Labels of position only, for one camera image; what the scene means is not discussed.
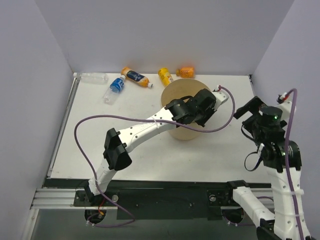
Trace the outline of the tan round bin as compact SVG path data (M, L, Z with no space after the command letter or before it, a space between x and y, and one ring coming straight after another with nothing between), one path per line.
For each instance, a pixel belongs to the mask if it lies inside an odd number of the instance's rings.
M196 79L181 78L174 80L164 88L160 98L161 106L168 106L173 115L171 121L202 130L203 127L195 122L195 107L187 104L187 101L203 89L209 90L210 88Z

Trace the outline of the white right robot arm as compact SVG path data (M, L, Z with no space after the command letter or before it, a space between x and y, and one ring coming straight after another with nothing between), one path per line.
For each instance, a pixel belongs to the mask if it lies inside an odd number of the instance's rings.
M230 194L254 223L259 240L311 240L302 206L301 152L284 129L292 102L283 99L278 103L268 106L255 96L233 115L239 119L247 112L252 114L242 122L242 128L252 136L258 163L263 164L270 178L274 211L265 207L242 180L229 183Z

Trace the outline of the blue label water bottle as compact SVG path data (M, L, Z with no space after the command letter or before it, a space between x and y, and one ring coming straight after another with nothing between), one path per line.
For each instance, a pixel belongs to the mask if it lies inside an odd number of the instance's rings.
M116 78L108 87L103 96L103 101L106 104L112 105L117 99L118 95L122 92L125 86L125 76L121 75Z

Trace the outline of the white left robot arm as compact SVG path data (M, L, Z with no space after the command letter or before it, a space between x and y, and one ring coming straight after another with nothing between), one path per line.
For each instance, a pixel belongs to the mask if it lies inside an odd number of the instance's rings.
M101 164L95 177L88 181L85 192L89 202L98 203L98 196L105 193L114 175L127 168L132 160L129 153L145 141L179 126L191 123L204 127L228 97L221 91L201 89L195 96L173 99L160 111L147 118L145 123L107 131Z

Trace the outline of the orange bottle with blue label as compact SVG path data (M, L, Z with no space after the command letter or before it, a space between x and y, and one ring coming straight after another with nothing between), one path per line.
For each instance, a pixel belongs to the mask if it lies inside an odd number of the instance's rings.
M129 67L124 67L121 70L121 74L124 75L128 80L133 81L135 84L139 85L140 87L143 87L143 88L153 87L153 84L150 82L150 80L146 76L132 70Z

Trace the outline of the clear plastic bottle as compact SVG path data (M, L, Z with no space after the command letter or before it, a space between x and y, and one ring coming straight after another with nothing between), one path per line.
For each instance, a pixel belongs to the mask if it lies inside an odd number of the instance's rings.
M88 84L104 85L108 82L108 75L103 72L75 72L73 77Z

